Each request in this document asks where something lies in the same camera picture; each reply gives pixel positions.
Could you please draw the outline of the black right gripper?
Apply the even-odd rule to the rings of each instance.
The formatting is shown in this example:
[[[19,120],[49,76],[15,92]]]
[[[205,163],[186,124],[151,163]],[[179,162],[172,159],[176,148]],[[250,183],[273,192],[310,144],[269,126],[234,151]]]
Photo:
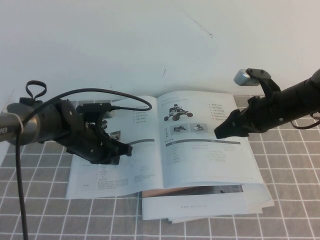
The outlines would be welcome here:
[[[274,92],[272,97],[254,96],[244,110],[233,110],[227,119],[215,129],[217,139],[245,138],[249,133],[264,133],[288,122],[284,107],[288,91]]]

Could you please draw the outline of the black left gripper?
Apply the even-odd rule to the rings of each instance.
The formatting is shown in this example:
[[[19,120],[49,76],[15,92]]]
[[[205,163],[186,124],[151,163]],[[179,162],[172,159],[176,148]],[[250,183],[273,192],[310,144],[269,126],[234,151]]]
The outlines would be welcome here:
[[[105,131],[92,123],[86,123],[84,130],[75,135],[68,153],[77,155],[91,164],[118,165],[120,156],[132,156],[133,147],[110,138]]]

